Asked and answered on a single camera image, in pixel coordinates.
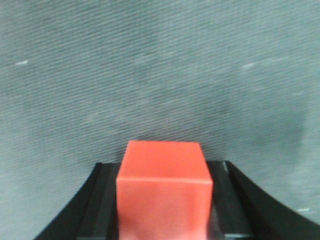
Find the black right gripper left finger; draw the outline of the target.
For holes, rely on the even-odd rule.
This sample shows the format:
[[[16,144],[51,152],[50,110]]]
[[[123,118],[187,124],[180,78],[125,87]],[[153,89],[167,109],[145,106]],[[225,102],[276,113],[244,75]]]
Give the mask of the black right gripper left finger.
[[[35,239],[117,240],[119,168],[119,163],[96,163],[78,192]]]

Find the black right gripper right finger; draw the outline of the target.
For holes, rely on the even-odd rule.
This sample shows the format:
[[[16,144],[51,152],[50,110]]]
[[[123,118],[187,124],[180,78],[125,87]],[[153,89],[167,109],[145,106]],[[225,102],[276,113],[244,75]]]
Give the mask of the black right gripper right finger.
[[[208,161],[210,240],[318,240],[320,225],[262,190],[230,161]]]

